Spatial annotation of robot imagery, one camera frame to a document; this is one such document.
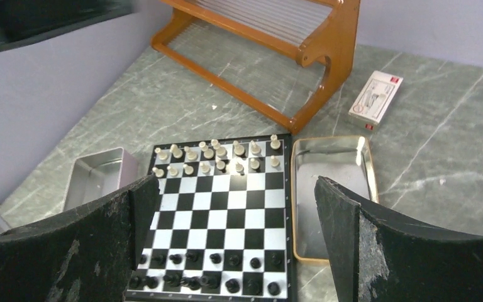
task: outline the wall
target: wall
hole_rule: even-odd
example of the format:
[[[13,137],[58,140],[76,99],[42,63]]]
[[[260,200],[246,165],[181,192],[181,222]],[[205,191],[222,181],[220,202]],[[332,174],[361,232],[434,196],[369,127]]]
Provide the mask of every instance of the wall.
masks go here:
[[[483,66],[483,0],[361,0],[357,41]]]
[[[0,53],[0,202],[58,144],[168,22],[170,8],[138,12]]]

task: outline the chessboard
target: chessboard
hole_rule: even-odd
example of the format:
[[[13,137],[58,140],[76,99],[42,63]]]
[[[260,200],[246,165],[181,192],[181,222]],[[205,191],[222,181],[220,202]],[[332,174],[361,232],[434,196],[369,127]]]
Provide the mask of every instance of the chessboard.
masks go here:
[[[160,182],[127,301],[297,301],[290,134],[154,146]]]

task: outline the white box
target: white box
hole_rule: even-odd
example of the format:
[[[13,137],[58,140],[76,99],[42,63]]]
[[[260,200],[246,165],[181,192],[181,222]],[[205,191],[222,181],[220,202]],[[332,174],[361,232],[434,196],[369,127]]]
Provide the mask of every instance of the white box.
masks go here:
[[[376,130],[402,81],[402,77],[374,71],[349,109],[349,120],[362,128]]]

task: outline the metal tray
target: metal tray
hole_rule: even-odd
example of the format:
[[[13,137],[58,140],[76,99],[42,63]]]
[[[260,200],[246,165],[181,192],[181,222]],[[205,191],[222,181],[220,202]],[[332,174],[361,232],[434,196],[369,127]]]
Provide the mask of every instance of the metal tray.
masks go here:
[[[110,194],[137,175],[138,161],[121,147],[79,157],[67,183],[64,211]]]
[[[369,143],[362,136],[305,138],[292,151],[294,255],[300,262],[328,265],[314,188],[326,176],[355,193],[379,202]]]

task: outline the marble tabletop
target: marble tabletop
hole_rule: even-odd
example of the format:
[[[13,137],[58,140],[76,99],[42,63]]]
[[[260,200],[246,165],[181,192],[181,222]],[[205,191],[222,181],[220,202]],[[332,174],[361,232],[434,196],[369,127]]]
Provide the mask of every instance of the marble tabletop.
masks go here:
[[[192,25],[170,45],[287,115],[307,100],[321,67],[217,28]],[[380,128],[347,121],[374,70],[404,77]],[[259,113],[152,49],[121,76],[5,200],[12,226],[61,212],[76,157],[124,147],[146,174],[159,143],[284,132]],[[351,76],[295,138],[365,135],[380,203],[440,227],[483,235],[483,68],[358,45]],[[329,267],[299,264],[300,301],[337,301]]]

